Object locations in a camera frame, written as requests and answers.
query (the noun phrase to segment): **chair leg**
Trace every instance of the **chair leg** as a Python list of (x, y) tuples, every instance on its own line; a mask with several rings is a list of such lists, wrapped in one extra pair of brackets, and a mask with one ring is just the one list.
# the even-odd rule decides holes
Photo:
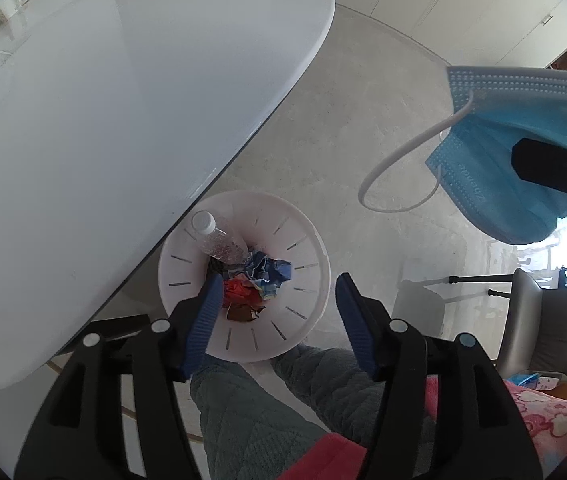
[(473, 282), (473, 283), (503, 283), (511, 282), (515, 278), (514, 274), (493, 274), (491, 276), (450, 276), (448, 283)]
[(491, 288), (488, 289), (487, 295), (489, 295), (489, 296), (500, 296), (501, 298), (510, 299), (510, 293), (509, 292), (499, 292), (498, 290), (492, 290)]

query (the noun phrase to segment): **floral pattern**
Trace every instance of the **floral pattern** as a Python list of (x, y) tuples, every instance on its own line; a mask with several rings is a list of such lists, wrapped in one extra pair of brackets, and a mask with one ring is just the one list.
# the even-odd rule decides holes
[[(567, 400), (550, 397), (504, 381), (530, 433), (544, 477), (567, 455)], [(438, 381), (428, 377), (426, 409), (433, 418), (437, 415)]]

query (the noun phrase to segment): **person's leg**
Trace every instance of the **person's leg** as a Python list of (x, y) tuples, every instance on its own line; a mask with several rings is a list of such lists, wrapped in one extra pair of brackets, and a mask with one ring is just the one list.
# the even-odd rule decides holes
[[(291, 393), (331, 431), (370, 447), (385, 383), (374, 383), (351, 351), (300, 344), (271, 363)], [(434, 440), (435, 422), (425, 416), (416, 472), (428, 471)]]
[(190, 394), (214, 480), (269, 480), (326, 432), (268, 394), (238, 364), (205, 356)]

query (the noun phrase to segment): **concrete floor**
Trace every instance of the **concrete floor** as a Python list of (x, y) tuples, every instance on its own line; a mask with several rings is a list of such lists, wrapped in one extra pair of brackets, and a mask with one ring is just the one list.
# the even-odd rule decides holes
[[(444, 338), (471, 332), (496, 358), (507, 300), (488, 298), (487, 285), (442, 280), (450, 274), (512, 272), (516, 248), (478, 231), (440, 189), (408, 213), (373, 213), (357, 202), (359, 184), (377, 161), (451, 110), (442, 60), (391, 28), (338, 6), (306, 73), (207, 195), (254, 189), (289, 200), (321, 234), (333, 282), (350, 272), (361, 293), (381, 300), (389, 312), (394, 308), (395, 317)], [(398, 207), (424, 197), (435, 179), (423, 162), (438, 142), (433, 139), (385, 174), (372, 188), (372, 200)], [(161, 316), (157, 262), (154, 254), (101, 317), (122, 310)], [(430, 283), (431, 292), (419, 282)], [(332, 289), (308, 342), (348, 347), (334, 283)], [(266, 390), (318, 421), (267, 363), (248, 368)], [(177, 391), (186, 430), (201, 434), (187, 387)], [(124, 403), (132, 405), (131, 392), (124, 393)]]

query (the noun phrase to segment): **screw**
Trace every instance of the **screw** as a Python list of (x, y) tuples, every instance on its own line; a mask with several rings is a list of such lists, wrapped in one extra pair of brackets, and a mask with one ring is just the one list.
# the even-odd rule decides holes
[(407, 330), (407, 323), (402, 319), (393, 319), (390, 321), (390, 330), (392, 332), (405, 332)]
[(472, 348), (477, 344), (477, 340), (472, 334), (461, 334), (459, 336), (459, 342), (468, 348)]
[(167, 332), (168, 330), (170, 330), (170, 322), (167, 319), (157, 319), (153, 324), (152, 324), (152, 332), (156, 333), (156, 334), (160, 334), (162, 332)]
[(84, 337), (84, 346), (87, 346), (89, 348), (90, 346), (94, 346), (99, 343), (100, 340), (101, 336), (99, 334), (96, 334), (94, 332), (89, 333)]

